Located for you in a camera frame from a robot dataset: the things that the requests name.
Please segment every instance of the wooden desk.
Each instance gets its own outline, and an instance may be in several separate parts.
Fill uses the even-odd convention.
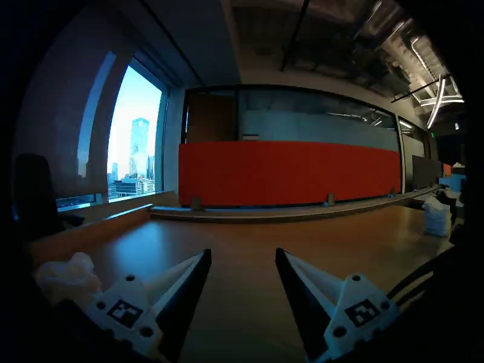
[[[401,206],[283,224],[148,220],[82,251],[106,289],[128,273],[147,278],[211,248],[212,267],[180,362],[303,362],[274,263],[276,247],[340,278],[360,272],[388,291],[449,246],[447,238],[424,230],[423,212]]]

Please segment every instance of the sky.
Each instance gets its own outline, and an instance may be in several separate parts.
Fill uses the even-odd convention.
[[[118,178],[129,172],[132,121],[142,117],[149,121],[148,155],[155,153],[156,124],[162,92],[131,67],[126,70],[114,106],[108,145],[108,173],[118,164]]]

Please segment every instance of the orange partition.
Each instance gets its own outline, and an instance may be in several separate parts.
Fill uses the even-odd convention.
[[[318,142],[206,142],[180,145],[181,204],[303,204],[401,190],[396,151]]]
[[[443,164],[443,171],[445,172],[445,174],[447,176],[450,176],[452,174],[452,166],[448,165],[448,164]]]

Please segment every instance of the ceiling light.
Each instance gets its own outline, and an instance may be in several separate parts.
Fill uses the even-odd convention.
[[[400,122],[400,125],[403,125],[403,126],[408,127],[408,128],[412,128],[412,125],[409,125],[407,122],[403,122],[403,121],[400,121],[400,120],[399,120],[399,122]]]
[[[362,119],[364,122],[367,121],[365,117],[362,117],[360,115],[355,115],[355,114],[340,114],[340,113],[328,112],[328,115],[342,116],[342,117],[356,117],[358,119]]]
[[[436,101],[421,103],[421,106],[431,106],[435,105]],[[464,100],[442,100],[440,103],[464,103]]]
[[[435,121],[437,116],[437,112],[439,111],[440,103],[442,102],[443,92],[445,90],[445,78],[439,76],[439,89],[437,90],[437,102],[432,109],[432,113],[430,114],[430,118],[428,119],[427,128],[430,129],[432,124]]]

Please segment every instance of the office chair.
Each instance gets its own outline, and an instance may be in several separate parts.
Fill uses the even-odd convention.
[[[63,231],[62,221],[80,226],[83,217],[59,216],[56,193],[47,159],[37,154],[20,154],[15,159],[13,202],[18,223],[27,241]]]

